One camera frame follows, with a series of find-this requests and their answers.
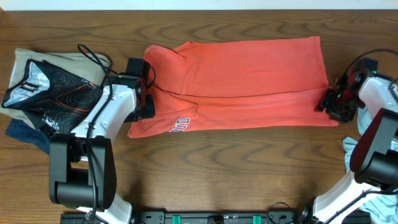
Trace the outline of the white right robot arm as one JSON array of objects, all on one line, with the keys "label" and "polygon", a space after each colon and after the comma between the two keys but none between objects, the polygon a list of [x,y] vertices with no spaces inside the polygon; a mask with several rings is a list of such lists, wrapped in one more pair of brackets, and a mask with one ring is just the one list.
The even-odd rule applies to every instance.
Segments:
[{"label": "white right robot arm", "polygon": [[342,223],[362,204],[397,193],[397,84],[371,76],[359,89],[372,121],[355,146],[349,171],[328,192],[303,208],[299,223]]}]

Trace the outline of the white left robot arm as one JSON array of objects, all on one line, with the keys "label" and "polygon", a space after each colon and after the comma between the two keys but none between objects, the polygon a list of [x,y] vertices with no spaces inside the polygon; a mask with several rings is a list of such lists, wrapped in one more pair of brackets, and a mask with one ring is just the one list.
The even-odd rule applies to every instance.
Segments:
[{"label": "white left robot arm", "polygon": [[49,196],[75,208],[60,223],[132,223],[132,205],[116,192],[112,141],[122,124],[155,114],[146,76],[117,75],[83,121],[50,143]]}]

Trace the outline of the red t-shirt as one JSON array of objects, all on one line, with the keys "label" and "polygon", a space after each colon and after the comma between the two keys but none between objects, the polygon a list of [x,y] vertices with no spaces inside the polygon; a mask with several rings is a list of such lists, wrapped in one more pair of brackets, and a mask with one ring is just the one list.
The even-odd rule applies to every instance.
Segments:
[{"label": "red t-shirt", "polygon": [[318,36],[224,43],[151,45],[155,116],[130,138],[166,132],[271,126],[336,126],[316,110],[329,88]]}]

